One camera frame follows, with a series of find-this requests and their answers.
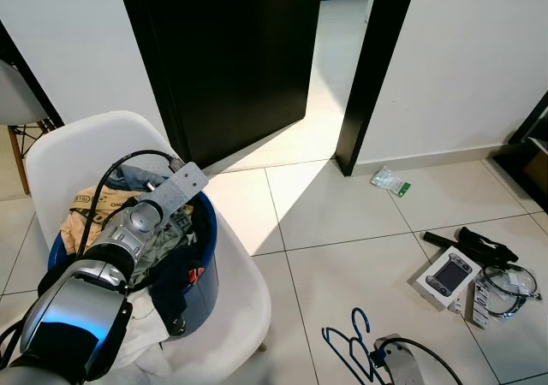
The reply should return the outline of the blue plastic hanger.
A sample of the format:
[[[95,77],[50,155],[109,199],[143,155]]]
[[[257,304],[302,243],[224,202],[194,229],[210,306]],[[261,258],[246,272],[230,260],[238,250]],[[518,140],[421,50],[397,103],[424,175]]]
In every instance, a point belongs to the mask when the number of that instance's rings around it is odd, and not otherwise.
[[[351,311],[352,335],[346,335],[333,327],[321,329],[321,337],[336,355],[344,368],[353,375],[359,385],[389,385],[373,362],[372,350],[365,342],[365,335],[371,333],[368,315],[360,307]]]

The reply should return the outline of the grey green garment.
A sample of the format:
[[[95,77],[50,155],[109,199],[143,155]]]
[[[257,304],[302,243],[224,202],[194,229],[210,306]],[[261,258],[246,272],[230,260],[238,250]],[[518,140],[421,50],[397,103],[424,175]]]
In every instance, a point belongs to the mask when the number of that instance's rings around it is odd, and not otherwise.
[[[152,243],[145,245],[134,264],[132,280],[136,283],[145,279],[154,265],[159,264],[177,248],[188,246],[197,240],[193,228],[192,214],[177,210],[169,218],[164,227],[159,229],[152,238]]]

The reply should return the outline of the black low furniture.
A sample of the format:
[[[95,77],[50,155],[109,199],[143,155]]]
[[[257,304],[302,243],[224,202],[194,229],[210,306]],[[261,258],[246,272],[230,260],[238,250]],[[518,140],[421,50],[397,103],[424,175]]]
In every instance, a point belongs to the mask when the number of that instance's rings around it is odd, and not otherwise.
[[[494,151],[490,159],[524,191],[541,209],[548,209],[548,153],[545,141],[548,134],[548,92],[538,101],[531,114],[509,136],[500,150]]]

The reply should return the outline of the white game console box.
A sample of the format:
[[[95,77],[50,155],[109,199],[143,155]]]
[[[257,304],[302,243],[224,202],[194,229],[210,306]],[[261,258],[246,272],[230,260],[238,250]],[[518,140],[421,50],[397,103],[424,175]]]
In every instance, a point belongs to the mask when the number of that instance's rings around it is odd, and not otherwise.
[[[480,264],[457,247],[450,246],[412,280],[411,287],[435,310],[445,311],[455,299],[461,297],[480,271]]]

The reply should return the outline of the white barcode tag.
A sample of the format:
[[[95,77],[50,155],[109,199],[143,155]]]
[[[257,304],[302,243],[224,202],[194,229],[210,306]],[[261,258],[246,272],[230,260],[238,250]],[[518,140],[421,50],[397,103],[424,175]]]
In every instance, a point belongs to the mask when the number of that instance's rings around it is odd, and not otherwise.
[[[492,317],[488,311],[489,290],[482,280],[477,279],[471,284],[469,292],[471,311],[468,321],[480,329],[489,329]]]

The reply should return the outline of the small clear bag green label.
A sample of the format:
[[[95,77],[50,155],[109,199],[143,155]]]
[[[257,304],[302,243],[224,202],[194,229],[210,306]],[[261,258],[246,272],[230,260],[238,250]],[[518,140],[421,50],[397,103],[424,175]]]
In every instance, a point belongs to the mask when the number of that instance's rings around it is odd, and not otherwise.
[[[375,174],[372,175],[371,183],[378,187],[390,191],[396,197],[402,198],[411,188],[411,183],[400,178],[394,170],[388,166],[381,166]]]

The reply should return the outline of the black door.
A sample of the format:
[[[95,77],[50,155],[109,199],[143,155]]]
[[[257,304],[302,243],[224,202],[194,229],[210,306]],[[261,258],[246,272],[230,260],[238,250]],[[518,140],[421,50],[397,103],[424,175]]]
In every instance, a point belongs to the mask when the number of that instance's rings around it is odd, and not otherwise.
[[[320,0],[122,0],[168,140],[203,169],[304,119]]]

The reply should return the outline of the blue laundry basket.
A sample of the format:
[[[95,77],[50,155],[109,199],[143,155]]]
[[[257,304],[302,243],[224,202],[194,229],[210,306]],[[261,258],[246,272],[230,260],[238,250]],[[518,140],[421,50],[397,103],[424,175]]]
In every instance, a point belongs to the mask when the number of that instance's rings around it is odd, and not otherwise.
[[[87,237],[88,251],[110,214],[150,191],[111,186],[102,186],[101,190],[93,228]],[[65,268],[77,259],[77,245],[85,229],[92,194],[92,188],[77,193],[62,231],[51,243],[47,269],[58,265]],[[182,337],[193,333],[211,314],[218,295],[214,253],[219,229],[214,214],[209,198],[197,193],[171,214],[149,247],[141,252],[133,276],[128,279],[127,300],[136,314],[128,323],[129,333],[151,330]]]

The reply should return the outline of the blue grey garment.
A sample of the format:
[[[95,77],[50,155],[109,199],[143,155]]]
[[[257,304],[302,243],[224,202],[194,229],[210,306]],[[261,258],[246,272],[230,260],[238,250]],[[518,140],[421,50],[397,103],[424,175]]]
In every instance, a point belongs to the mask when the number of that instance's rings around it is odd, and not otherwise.
[[[123,163],[109,174],[105,181],[107,188],[117,191],[140,191],[148,193],[158,188],[168,176],[161,176],[145,169],[138,169]]]

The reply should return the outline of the white garment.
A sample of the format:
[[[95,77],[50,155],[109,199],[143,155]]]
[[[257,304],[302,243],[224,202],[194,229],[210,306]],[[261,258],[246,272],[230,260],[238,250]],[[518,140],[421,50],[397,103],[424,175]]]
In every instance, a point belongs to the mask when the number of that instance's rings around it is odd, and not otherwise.
[[[128,320],[120,351],[103,381],[136,385],[148,382],[150,375],[170,376],[173,368],[161,347],[170,335],[152,303],[148,288],[130,294],[127,299],[133,306],[133,314]]]

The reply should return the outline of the white shell chair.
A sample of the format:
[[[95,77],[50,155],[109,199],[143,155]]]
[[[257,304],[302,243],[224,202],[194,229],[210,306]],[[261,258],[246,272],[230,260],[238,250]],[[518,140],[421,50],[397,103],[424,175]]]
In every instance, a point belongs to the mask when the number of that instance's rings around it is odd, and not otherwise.
[[[111,163],[133,151],[171,153],[168,140],[144,116],[117,110],[88,116],[47,133],[25,159],[40,235],[58,236],[74,195],[94,185]],[[216,206],[217,298],[195,333],[164,345],[169,384],[218,385],[244,365],[271,325],[271,296],[261,272]]]

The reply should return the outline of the white chair wooden legs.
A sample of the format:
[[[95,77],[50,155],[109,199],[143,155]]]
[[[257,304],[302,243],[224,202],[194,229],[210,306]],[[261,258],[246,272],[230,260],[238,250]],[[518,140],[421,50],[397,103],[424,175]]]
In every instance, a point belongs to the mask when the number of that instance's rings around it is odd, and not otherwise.
[[[4,60],[0,60],[0,126],[8,129],[17,173],[24,193],[29,194],[24,158],[30,147],[24,149],[24,141],[30,138],[34,143],[40,136],[54,131],[56,126],[27,81]]]

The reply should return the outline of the black door frame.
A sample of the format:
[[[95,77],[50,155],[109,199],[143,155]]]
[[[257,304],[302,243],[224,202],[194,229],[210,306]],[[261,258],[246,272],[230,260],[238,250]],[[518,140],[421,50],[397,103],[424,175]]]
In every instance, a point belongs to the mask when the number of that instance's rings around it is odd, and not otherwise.
[[[54,128],[65,126],[65,122],[60,118],[56,107],[50,101],[50,97],[48,97],[44,88],[40,85],[38,77],[31,70],[30,64],[25,61],[25,57],[19,48],[17,48],[15,41],[11,38],[11,34],[5,28],[2,21],[0,21],[0,61],[10,64],[12,68],[15,68],[19,72],[25,83],[27,83],[28,88],[30,88],[30,91],[38,99],[40,107],[44,109],[52,126]]]
[[[334,161],[352,176],[411,0],[371,0]]]

